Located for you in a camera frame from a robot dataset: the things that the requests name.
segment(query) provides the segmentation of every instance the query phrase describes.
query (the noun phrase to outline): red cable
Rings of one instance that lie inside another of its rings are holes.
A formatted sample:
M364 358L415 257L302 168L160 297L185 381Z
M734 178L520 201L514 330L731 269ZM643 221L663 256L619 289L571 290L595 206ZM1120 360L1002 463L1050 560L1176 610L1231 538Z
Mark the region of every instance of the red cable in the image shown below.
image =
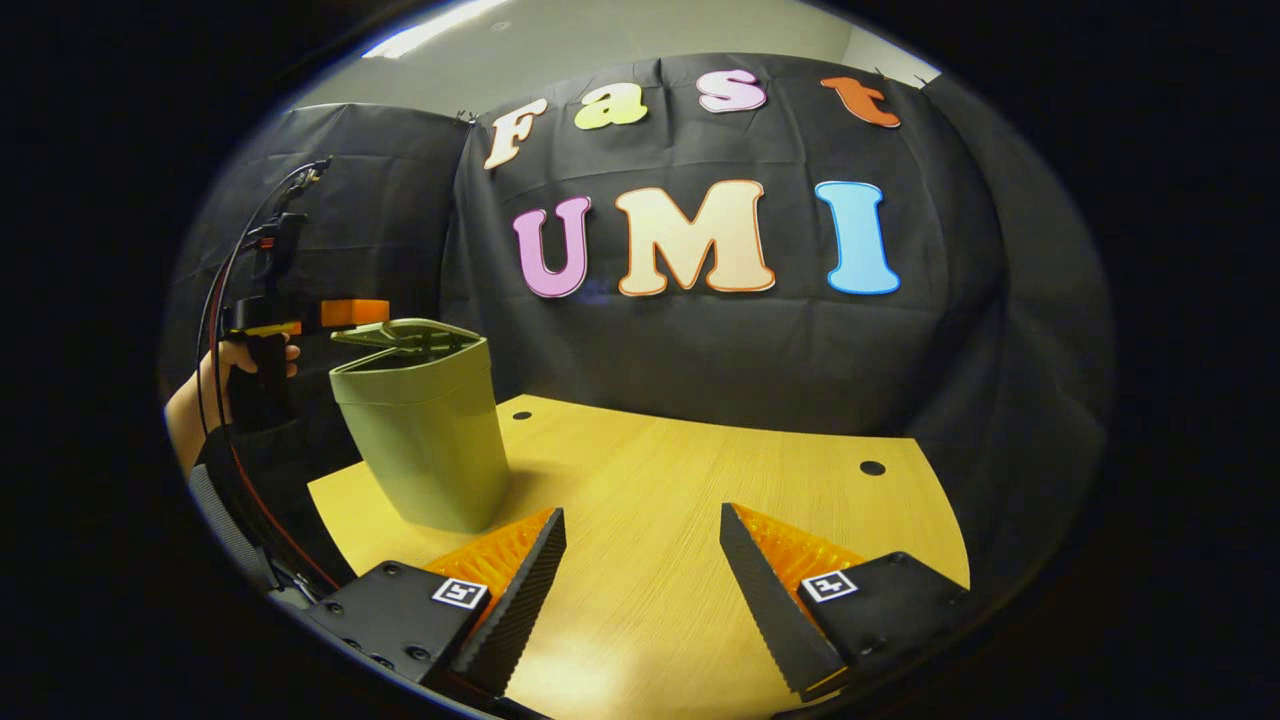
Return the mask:
M212 307L210 307L210 316L209 316L209 352L210 354L212 354L214 347L218 345L218 334L216 334L216 328L218 328L218 322L216 322L218 320L218 306L223 301L223 287L227 283L227 275L230 275L230 268L227 268L225 273L223 274L223 278L221 278L223 282L219 283L218 292L214 293L214 305L212 305ZM214 372L218 373L218 372L221 372L221 369L220 368L214 368ZM220 396L216 400L219 402L221 402L221 397ZM205 409L201 407L200 411L204 413ZM324 580L333 587L333 589L338 589L339 588L338 583L333 582L333 578L330 578L324 570L321 570L320 565L317 565L315 560L311 560L311 556L307 555L301 547L298 547L298 543L293 542L293 538L289 537L289 533L287 533L284 530L284 528L280 525L280 523L275 519L275 515L273 515L271 511L266 509L266 503L262 502L261 497L259 497L257 489L253 487L253 483L250 482L248 474L244 471L244 466L241 465L239 454L236 452L236 446L230 442L230 434L227 436L227 441L228 441L227 446L232 451L232 459L236 461L236 469L239 470L241 480L244 484L244 489L247 489L248 493L251 496L253 496L253 501L257 502L259 509L262 511L264 515L266 515L266 519L271 521L271 525L275 527L275 530L278 533L280 533L280 536L289 543L289 547L292 547L294 550L294 552L297 552L303 560L306 560L307 564L311 565L311 568L315 569L315 571L319 573L320 577L324 578Z

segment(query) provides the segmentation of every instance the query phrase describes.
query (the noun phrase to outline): ceiling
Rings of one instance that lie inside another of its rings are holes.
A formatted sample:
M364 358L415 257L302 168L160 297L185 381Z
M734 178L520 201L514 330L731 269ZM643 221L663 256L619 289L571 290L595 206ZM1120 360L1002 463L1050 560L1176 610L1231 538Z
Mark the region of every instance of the ceiling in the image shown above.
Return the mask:
M404 27L461 5L433 9ZM452 117L602 67L717 51L878 68L916 87L938 76L865 29L796 0L507 0L401 58L339 63L288 106L376 102Z

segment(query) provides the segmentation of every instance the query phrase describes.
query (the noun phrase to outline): wooden table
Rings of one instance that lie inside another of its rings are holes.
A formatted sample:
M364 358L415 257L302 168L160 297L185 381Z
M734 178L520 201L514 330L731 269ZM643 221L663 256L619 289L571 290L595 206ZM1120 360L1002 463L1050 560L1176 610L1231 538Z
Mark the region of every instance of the wooden table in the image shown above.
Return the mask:
M531 418L516 420L515 413ZM969 587L951 505L913 439L782 433L521 396L498 407L512 486L494 527L564 509L568 548L507 687L558 720L765 717L800 706L719 547L722 502L864 557L904 550ZM863 461L886 471L868 475ZM403 521L361 462L310 484L357 574L476 536Z

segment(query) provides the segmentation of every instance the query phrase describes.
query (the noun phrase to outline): green trash bin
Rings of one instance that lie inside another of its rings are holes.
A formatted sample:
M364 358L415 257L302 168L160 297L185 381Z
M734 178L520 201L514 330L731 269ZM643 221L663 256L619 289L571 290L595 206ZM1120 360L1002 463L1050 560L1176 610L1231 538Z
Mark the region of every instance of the green trash bin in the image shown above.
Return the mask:
M410 523L486 529L507 492L507 454L489 377L489 343L419 318L330 336L384 348L329 372L365 462Z

